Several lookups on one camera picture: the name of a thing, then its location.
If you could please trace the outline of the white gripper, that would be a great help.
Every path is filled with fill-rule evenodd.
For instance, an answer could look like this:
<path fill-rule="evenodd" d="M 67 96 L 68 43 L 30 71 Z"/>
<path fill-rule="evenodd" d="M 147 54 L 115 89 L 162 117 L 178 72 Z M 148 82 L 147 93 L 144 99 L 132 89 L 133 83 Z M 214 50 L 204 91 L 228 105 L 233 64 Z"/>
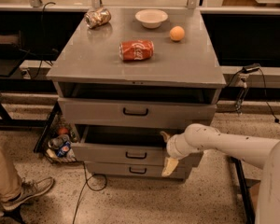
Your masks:
<path fill-rule="evenodd" d="M 177 167 L 179 160 L 187 157 L 191 153 L 191 147 L 187 143 L 184 134 L 175 134 L 171 136 L 165 131 L 161 131 L 160 135 L 163 141 L 167 143 L 167 153 L 170 157 L 164 160 L 164 166 L 161 172 L 163 177 L 169 176 Z"/>

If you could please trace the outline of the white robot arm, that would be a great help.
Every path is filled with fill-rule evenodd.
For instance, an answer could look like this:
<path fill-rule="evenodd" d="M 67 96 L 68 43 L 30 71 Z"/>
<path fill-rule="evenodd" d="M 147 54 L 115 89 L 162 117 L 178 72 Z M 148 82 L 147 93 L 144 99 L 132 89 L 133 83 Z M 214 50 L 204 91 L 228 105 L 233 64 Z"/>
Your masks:
<path fill-rule="evenodd" d="M 199 123 L 184 132 L 161 132 L 168 156 L 162 170 L 170 175 L 180 160 L 192 153 L 213 149 L 262 170 L 255 224 L 280 224 L 280 140 L 222 133 Z"/>

